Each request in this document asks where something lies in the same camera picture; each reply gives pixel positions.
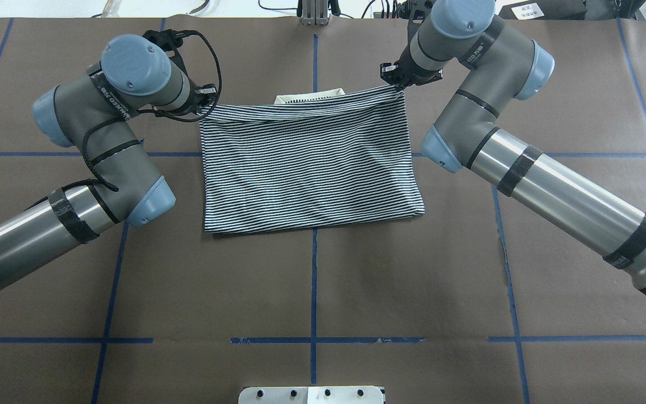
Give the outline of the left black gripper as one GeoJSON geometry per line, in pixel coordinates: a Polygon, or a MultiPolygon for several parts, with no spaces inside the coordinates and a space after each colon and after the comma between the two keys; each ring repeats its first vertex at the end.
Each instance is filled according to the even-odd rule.
{"type": "Polygon", "coordinates": [[[219,89],[215,84],[194,87],[187,100],[187,113],[197,113],[203,108],[213,107],[219,99],[219,89]]]}

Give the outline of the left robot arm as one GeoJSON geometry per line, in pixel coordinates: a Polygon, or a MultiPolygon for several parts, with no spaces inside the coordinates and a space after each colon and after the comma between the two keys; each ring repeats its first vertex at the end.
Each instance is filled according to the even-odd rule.
{"type": "Polygon", "coordinates": [[[196,30],[121,34],[74,79],[33,103],[33,118],[51,143],[77,159],[77,177],[54,187],[0,223],[0,291],[118,223],[141,227],[176,203],[164,174],[130,122],[136,117],[199,122],[222,94],[199,85],[180,53],[196,30]]]}

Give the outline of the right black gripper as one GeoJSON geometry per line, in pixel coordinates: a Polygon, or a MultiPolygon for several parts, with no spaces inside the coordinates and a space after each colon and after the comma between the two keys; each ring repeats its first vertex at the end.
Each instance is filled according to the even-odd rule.
{"type": "Polygon", "coordinates": [[[411,85],[426,85],[442,80],[442,70],[426,71],[417,66],[410,57],[401,57],[396,62],[380,64],[380,78],[388,85],[407,88],[411,85]]]}

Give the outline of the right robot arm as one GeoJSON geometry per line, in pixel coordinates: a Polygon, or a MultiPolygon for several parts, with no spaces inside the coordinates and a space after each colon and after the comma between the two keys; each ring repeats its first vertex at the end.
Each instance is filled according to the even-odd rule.
{"type": "Polygon", "coordinates": [[[449,62],[467,74],[421,143],[449,172],[468,169],[628,274],[646,296],[646,212],[500,125],[516,100],[531,99],[556,61],[496,14],[493,1],[410,1],[408,40],[380,77],[398,89],[441,80],[449,62]]]}

